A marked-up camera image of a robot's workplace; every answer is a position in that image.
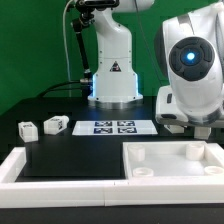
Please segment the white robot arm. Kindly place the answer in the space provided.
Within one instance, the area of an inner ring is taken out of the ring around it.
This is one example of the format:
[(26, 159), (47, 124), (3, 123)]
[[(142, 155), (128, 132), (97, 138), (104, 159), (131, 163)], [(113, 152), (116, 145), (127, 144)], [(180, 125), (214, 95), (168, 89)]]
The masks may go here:
[[(89, 103), (125, 108), (143, 99), (132, 70), (131, 33), (110, 8), (94, 12), (98, 70)], [(160, 124), (224, 126), (224, 2), (164, 21), (155, 37), (159, 67), (169, 84), (159, 89)]]

